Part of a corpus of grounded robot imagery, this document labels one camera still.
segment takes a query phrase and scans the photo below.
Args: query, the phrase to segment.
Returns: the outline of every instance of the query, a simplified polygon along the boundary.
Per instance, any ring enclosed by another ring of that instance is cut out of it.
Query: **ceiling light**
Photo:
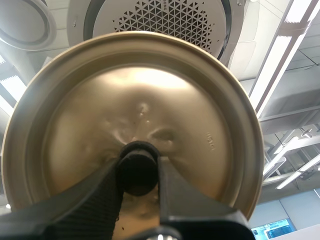
[[[2,96],[0,96],[0,108],[9,116],[14,113],[14,108]]]
[[[292,0],[249,93],[258,118],[320,9],[320,0]]]
[[[3,64],[5,62],[6,62],[5,59],[0,55],[0,64]]]
[[[308,22],[311,22],[315,17],[316,15],[318,14],[320,10],[320,1],[318,1],[318,3],[316,4],[316,6],[314,7],[309,19],[308,19]]]
[[[20,100],[25,90],[27,89],[26,85],[17,75],[2,80],[1,84],[17,102]]]
[[[250,94],[250,101],[252,106],[256,109],[258,104],[265,93],[265,90],[279,65],[281,58],[283,57],[290,41],[290,36],[277,36],[275,42],[271,48],[270,53],[263,65],[263,68],[259,74],[259,77],[255,83],[255,86]]]
[[[311,161],[307,162],[304,166],[302,166],[299,171],[301,172],[305,172],[307,171],[309,168],[313,167],[314,165],[316,165],[317,163],[320,162],[320,154],[318,156],[316,156],[314,159],[312,159]]]
[[[269,162],[269,164],[263,169],[263,175],[266,175],[279,160],[285,155],[285,153],[289,150],[291,144],[297,141],[299,138],[294,136],[287,142],[287,144],[283,147],[283,149]]]
[[[303,174],[308,169],[312,168],[314,165],[318,164],[320,162],[320,154],[317,155],[315,158],[313,158],[311,161],[307,162],[304,166],[302,166],[298,171],[296,171],[294,174],[292,174],[290,177],[288,177],[285,181],[283,181],[279,186],[277,186],[277,189],[282,189],[289,183],[291,183],[293,180],[295,180],[297,177],[299,177],[301,174]]]
[[[287,23],[300,23],[312,0],[294,0],[285,17]]]
[[[282,189],[283,187],[291,183],[293,180],[295,180],[297,177],[299,177],[301,174],[302,172],[296,171],[294,174],[292,174],[290,177],[284,180],[279,186],[277,186],[276,189]]]

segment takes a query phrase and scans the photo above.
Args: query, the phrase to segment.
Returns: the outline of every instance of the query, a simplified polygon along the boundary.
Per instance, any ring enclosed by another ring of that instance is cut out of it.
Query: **fluorescent light fixture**
[[[311,22],[316,17],[319,10],[320,10],[320,1],[318,1],[318,3],[315,5],[315,7],[314,7],[309,19],[308,19],[308,22]]]
[[[294,0],[288,14],[286,23],[300,23],[312,0]]]
[[[257,113],[256,113],[256,116],[257,116],[258,118],[261,116],[263,110],[265,109],[265,107],[266,107],[266,105],[267,105],[267,103],[268,103],[271,95],[273,94],[274,90],[276,89],[276,87],[277,87],[280,79],[281,79],[282,76],[284,75],[284,73],[285,73],[285,71],[286,71],[286,69],[287,69],[290,61],[291,61],[292,58],[294,57],[294,55],[295,55],[298,47],[300,46],[302,40],[304,39],[306,33],[307,33],[307,30],[306,30],[306,32],[305,32],[304,34],[300,35],[300,36],[297,38],[296,42],[294,43],[294,45],[293,45],[290,53],[288,54],[285,62],[284,62],[283,65],[282,65],[282,68],[281,68],[281,70],[279,71],[279,73],[278,73],[278,75],[277,75],[277,77],[276,77],[276,79],[275,79],[272,87],[270,88],[270,90],[269,90],[267,96],[265,97],[265,99],[264,99],[261,107],[259,108],[259,110],[258,110]],[[285,52],[285,51],[279,52],[279,54],[281,54],[281,57],[279,58],[279,62],[280,62],[280,60],[281,60],[284,52]],[[270,71],[272,71],[272,75],[273,75],[273,73],[275,72],[275,70],[276,70],[276,68],[274,68],[274,70],[272,70],[272,69],[270,68]],[[267,85],[268,85],[268,83],[269,83],[272,75],[270,76],[270,78],[269,78],[268,80],[266,79],[266,80],[267,80]]]
[[[5,62],[6,62],[5,59],[0,55],[0,64],[3,64]]]
[[[269,178],[275,171],[277,171],[281,166],[282,164],[284,164],[286,162],[286,158],[283,156],[280,158],[280,160],[278,162],[276,162],[274,164],[274,166],[265,173],[265,175],[263,175],[263,181],[265,181],[267,178]]]
[[[14,108],[2,96],[0,96],[0,108],[9,116],[14,113]]]
[[[302,166],[298,171],[296,171],[294,174],[292,174],[290,177],[288,177],[285,181],[283,181],[279,186],[277,186],[277,189],[282,189],[289,183],[291,183],[293,180],[295,180],[297,177],[299,177],[301,174],[303,174],[308,169],[312,168],[314,165],[318,164],[320,162],[320,154],[317,155],[315,158],[313,158],[311,161],[306,163],[304,166]]]
[[[291,183],[293,180],[295,180],[301,174],[302,174],[302,172],[296,171],[294,174],[292,174],[290,177],[288,177],[286,180],[284,180],[279,186],[277,186],[276,189],[283,189],[285,186],[287,186],[289,183]]]
[[[291,138],[290,141],[287,142],[287,144],[283,147],[283,149],[271,160],[271,162],[263,169],[263,175],[266,175],[279,160],[285,155],[285,153],[288,151],[289,146],[293,144],[295,141],[297,141],[299,138],[297,136],[294,136]]]
[[[17,102],[20,100],[25,90],[27,89],[26,85],[17,75],[2,80],[1,84]]]
[[[292,37],[278,36],[271,48],[271,51],[263,65],[262,71],[255,83],[254,89],[250,95],[250,101],[253,108],[257,108],[265,90],[279,65]]]
[[[316,165],[317,163],[320,162],[320,154],[318,156],[316,156],[314,159],[312,159],[311,161],[307,162],[304,166],[302,166],[299,171],[301,172],[305,172],[307,171],[309,168],[312,168],[314,165]]]

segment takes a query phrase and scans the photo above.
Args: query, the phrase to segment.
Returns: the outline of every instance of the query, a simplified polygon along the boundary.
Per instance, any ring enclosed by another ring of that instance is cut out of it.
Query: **textured grip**
[[[53,225],[55,238],[111,239],[122,200],[113,166],[85,201]]]

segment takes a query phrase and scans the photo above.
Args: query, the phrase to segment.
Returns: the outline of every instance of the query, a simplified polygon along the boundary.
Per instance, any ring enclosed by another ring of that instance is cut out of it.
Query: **can rim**
[[[255,193],[254,193],[253,198],[251,199],[252,203],[250,204],[250,206],[247,206],[246,209],[241,209],[242,212],[245,214],[245,216],[247,218],[249,218],[255,208],[257,201],[258,201],[258,197],[260,195],[261,185],[262,185],[263,149],[264,148],[263,148],[263,140],[262,140],[262,133],[261,133],[260,125],[259,125],[258,119],[256,117],[256,113],[250,103],[250,100],[248,99],[248,96],[246,95],[246,93],[243,90],[240,83],[236,80],[234,75],[222,63],[217,61],[214,57],[212,57],[206,51],[200,49],[199,47],[196,47],[195,45],[193,45],[191,43],[183,41],[181,39],[171,37],[171,36],[162,35],[159,33],[141,32],[141,31],[111,33],[111,34],[103,35],[103,36],[100,36],[100,37],[97,37],[94,39],[90,39],[90,40],[83,42],[77,46],[74,46],[74,47],[70,48],[69,50],[67,50],[66,52],[60,54],[52,61],[51,64],[48,64],[40,72],[38,72],[36,74],[36,76],[29,83],[29,86],[39,83],[41,81],[41,79],[43,78],[43,76],[48,74],[56,65],[61,64],[61,62],[63,60],[69,58],[70,56],[72,56],[73,54],[78,52],[79,50],[90,47],[91,44],[103,43],[106,39],[108,41],[110,41],[112,39],[117,39],[119,37],[159,38],[162,41],[165,41],[167,43],[169,42],[171,44],[174,43],[176,45],[180,45],[181,47],[186,48],[188,51],[191,50],[194,54],[197,54],[202,59],[204,59],[206,62],[208,62],[208,64],[216,66],[217,71],[219,71],[224,76],[224,78],[228,81],[228,83],[233,87],[233,89],[235,90],[237,95],[241,98],[241,101],[244,103],[243,104],[244,108],[246,109],[246,114],[248,115],[248,117],[250,119],[250,127],[252,128],[252,132],[255,135],[254,141],[255,141],[256,148],[255,148],[254,157],[258,160],[262,160],[262,163],[260,163],[258,165],[259,169],[255,169],[257,171],[257,173],[255,173],[257,175],[255,177],[257,181],[255,181],[255,184],[254,184],[255,185],[255,187],[254,187]],[[11,203],[14,203],[15,199],[12,195],[12,192],[9,190],[11,184],[5,180],[7,178],[7,176],[10,175],[10,171],[9,171],[10,164],[7,163],[8,161],[6,162],[6,164],[4,164],[4,162],[7,159],[7,153],[9,151],[14,151],[13,146],[11,145],[12,135],[14,134],[14,130],[15,130],[15,126],[17,124],[17,121],[19,121],[20,114],[24,111],[22,108],[24,107],[24,104],[25,104],[24,102],[25,102],[26,98],[27,98],[27,96],[26,96],[26,94],[24,94],[21,98],[22,101],[19,102],[15,107],[15,111],[14,111],[14,113],[10,119],[10,122],[6,128],[6,131],[5,131],[4,145],[2,148],[2,156],[3,156],[2,162],[1,162],[1,164],[2,164],[2,180],[3,180],[5,194],[9,200],[9,202],[11,202]],[[23,134],[24,134],[24,136],[27,136],[29,134],[29,132],[23,132]]]

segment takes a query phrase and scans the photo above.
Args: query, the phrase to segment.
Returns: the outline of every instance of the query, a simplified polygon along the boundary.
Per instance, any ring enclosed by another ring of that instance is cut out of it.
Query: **gray wall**
[[[256,228],[283,219],[290,219],[296,230],[320,224],[320,197],[312,190],[259,204],[249,225]]]
[[[320,224],[320,198],[306,191],[280,199],[297,230]]]
[[[255,207],[249,220],[249,225],[253,229],[288,218],[289,217],[279,200],[269,201]]]

